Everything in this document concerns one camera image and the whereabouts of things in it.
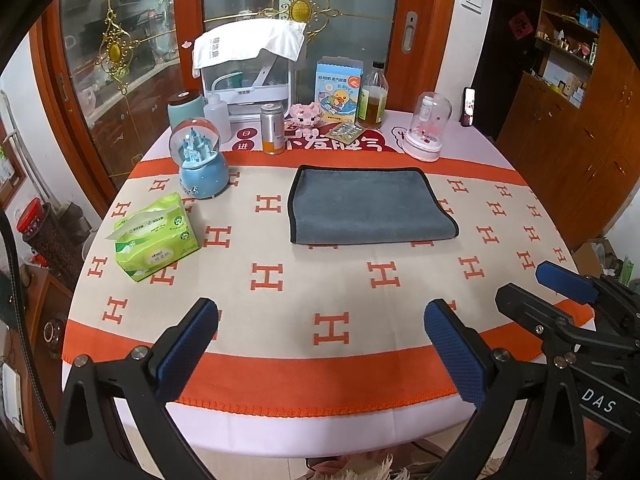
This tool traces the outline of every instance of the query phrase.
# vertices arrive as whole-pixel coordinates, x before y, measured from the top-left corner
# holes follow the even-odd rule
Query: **green tissue package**
[[[171,193],[116,222],[107,236],[116,245],[116,263],[139,282],[200,248],[182,199]]]

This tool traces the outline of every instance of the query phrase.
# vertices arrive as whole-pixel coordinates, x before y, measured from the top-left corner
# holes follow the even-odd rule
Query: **pink lego figure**
[[[296,125],[296,133],[301,136],[311,134],[314,137],[318,136],[318,129],[314,126],[322,121],[322,108],[316,102],[309,105],[291,105],[289,113],[293,118]]]

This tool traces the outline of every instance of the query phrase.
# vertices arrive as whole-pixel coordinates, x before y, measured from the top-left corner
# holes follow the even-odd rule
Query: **cardboard box on floor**
[[[616,253],[611,247],[611,243],[606,238],[594,238],[592,240],[587,240],[583,243],[580,248],[572,254],[575,262],[575,266],[578,268],[578,272],[585,276],[596,276],[600,277],[602,274],[602,266],[600,265],[600,261],[596,256],[595,251],[593,250],[593,246],[591,244],[602,244],[604,246],[605,254],[609,256],[613,255],[613,259],[616,257]]]

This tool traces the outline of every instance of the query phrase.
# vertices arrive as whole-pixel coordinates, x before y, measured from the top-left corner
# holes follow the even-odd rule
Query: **metal can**
[[[284,110],[280,103],[267,103],[260,107],[262,150],[268,155],[284,151]]]

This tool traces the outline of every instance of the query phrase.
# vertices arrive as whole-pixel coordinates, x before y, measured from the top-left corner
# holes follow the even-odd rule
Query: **towel black edge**
[[[291,184],[291,189],[289,191],[289,198],[287,199],[287,209],[288,209],[287,213],[289,215],[290,240],[291,240],[292,244],[297,243],[296,242],[296,239],[297,239],[296,238],[296,216],[293,213],[293,198],[294,198],[294,196],[296,194],[296,189],[298,188],[298,184],[300,182],[300,178],[302,177],[302,173],[305,170],[319,170],[319,171],[416,171],[418,174],[420,174],[420,176],[424,180],[424,183],[426,184],[427,189],[429,190],[429,194],[431,195],[431,198],[433,199],[433,202],[435,203],[436,207],[440,210],[440,212],[444,216],[446,216],[446,218],[449,219],[449,221],[456,228],[456,234],[453,237],[457,238],[458,235],[460,234],[460,227],[458,226],[458,222],[456,222],[456,220],[453,218],[453,216],[451,216],[449,213],[444,211],[444,208],[442,207],[442,204],[440,204],[440,202],[438,201],[438,197],[436,197],[435,193],[433,192],[433,188],[431,187],[431,184],[429,183],[429,179],[424,174],[424,171],[421,170],[420,168],[416,168],[416,167],[412,167],[412,168],[329,168],[327,166],[310,166],[308,164],[302,164],[298,168],[298,170],[296,171],[296,176],[293,178],[293,183]]]

